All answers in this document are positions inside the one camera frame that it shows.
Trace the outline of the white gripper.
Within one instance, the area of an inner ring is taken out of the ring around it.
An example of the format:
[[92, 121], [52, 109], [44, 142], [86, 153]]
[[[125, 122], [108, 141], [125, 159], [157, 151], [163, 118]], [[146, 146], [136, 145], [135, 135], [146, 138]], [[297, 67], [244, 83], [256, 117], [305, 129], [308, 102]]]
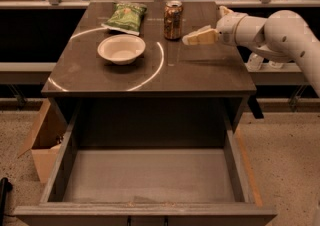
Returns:
[[204, 26], [185, 35], [182, 42], [185, 45], [209, 45], [219, 40], [224, 45], [245, 47], [257, 44], [256, 17], [233, 12], [226, 6], [220, 6], [219, 13], [222, 18], [217, 22], [217, 30], [210, 25]]

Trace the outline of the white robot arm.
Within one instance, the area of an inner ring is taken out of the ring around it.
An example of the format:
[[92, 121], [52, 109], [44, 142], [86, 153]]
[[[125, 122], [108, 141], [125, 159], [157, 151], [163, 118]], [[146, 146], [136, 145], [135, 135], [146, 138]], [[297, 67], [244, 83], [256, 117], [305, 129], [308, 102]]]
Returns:
[[216, 27], [204, 26], [185, 35], [185, 45], [221, 43], [242, 46], [268, 60], [294, 61], [320, 96], [320, 41], [305, 20], [290, 10], [280, 10], [268, 18], [249, 16], [220, 6]]

